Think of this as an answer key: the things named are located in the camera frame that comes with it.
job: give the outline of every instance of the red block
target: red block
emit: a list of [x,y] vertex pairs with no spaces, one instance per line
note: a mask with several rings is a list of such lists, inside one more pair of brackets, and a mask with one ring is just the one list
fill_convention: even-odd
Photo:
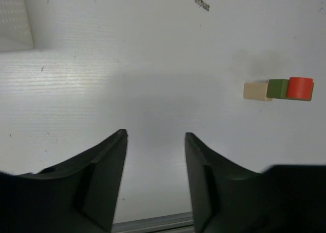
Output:
[[290,77],[286,97],[310,100],[313,80],[307,77]]

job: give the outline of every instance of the beige block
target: beige block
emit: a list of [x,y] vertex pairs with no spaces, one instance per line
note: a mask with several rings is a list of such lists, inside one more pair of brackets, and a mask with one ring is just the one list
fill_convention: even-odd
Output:
[[260,101],[272,101],[273,99],[267,98],[268,83],[245,83],[243,89],[244,99],[254,99]]

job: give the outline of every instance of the scratch mark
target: scratch mark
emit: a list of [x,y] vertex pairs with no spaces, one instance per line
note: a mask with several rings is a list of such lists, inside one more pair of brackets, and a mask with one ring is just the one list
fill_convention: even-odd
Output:
[[204,2],[203,0],[195,0],[195,3],[197,5],[199,5],[199,8],[203,7],[204,10],[209,11],[210,5],[206,2]]

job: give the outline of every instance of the white perforated box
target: white perforated box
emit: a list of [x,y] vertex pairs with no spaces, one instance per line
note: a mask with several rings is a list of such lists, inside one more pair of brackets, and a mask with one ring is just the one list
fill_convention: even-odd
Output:
[[24,0],[0,0],[0,51],[34,47]]

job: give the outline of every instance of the white tabletop surface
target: white tabletop surface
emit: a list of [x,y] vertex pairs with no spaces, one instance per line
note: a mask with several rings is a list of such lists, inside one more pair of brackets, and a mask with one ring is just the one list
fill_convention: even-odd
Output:
[[[0,54],[0,169],[129,133],[115,222],[191,211],[183,139],[261,171],[326,162],[326,0],[25,0],[35,49]],[[242,98],[314,78],[311,102]]]

